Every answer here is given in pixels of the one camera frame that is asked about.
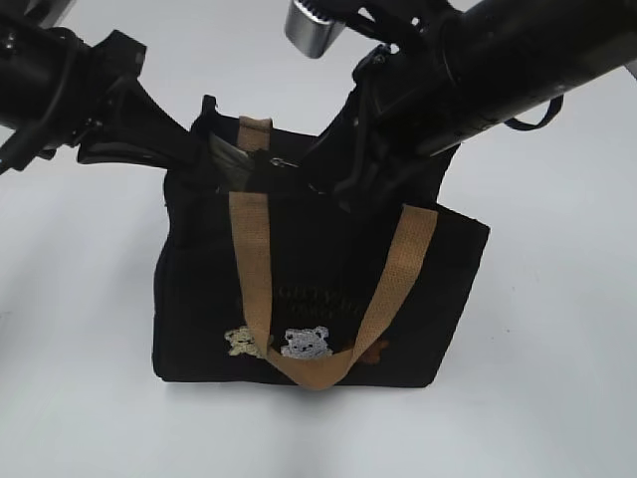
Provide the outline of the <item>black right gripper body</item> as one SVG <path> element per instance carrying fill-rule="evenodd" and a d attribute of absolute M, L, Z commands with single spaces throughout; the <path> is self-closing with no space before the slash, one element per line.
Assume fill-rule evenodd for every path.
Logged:
<path fill-rule="evenodd" d="M 318 142 L 318 185 L 332 194 L 436 194 L 448 169 L 443 52 L 377 47 L 352 73 L 345 105 Z"/>

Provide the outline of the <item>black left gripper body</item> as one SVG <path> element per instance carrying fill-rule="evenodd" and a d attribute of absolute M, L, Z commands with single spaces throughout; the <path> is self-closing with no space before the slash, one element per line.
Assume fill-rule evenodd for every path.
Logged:
<path fill-rule="evenodd" d="M 164 110 L 139 81 L 144 44 L 119 30 L 88 45 L 69 29 L 54 29 L 71 50 L 56 85 L 49 155 L 75 147 L 82 164 L 164 162 Z"/>

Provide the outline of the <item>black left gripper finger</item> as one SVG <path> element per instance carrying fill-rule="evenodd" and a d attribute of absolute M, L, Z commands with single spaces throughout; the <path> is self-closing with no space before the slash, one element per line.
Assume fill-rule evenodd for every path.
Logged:
<path fill-rule="evenodd" d="M 206 146 L 154 101 L 144 101 L 133 121 L 133 136 L 139 146 L 163 156 L 168 167 L 194 165 L 206 154 Z"/>

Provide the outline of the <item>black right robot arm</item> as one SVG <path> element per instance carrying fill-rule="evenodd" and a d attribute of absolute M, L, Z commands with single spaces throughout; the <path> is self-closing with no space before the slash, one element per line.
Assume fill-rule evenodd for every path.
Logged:
<path fill-rule="evenodd" d="M 356 69 L 354 152 L 338 194 L 390 187 L 412 166 L 636 58 L 632 1 L 323 1 L 382 46 Z"/>

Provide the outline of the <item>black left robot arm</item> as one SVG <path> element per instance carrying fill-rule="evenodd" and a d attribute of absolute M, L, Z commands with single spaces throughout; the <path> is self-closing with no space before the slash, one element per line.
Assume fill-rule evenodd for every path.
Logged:
<path fill-rule="evenodd" d="M 1 170 L 52 159 L 62 146 L 80 164 L 189 167 L 205 145 L 139 81 L 146 47 L 119 30 L 91 46 L 62 26 L 71 1 L 1 4 Z"/>

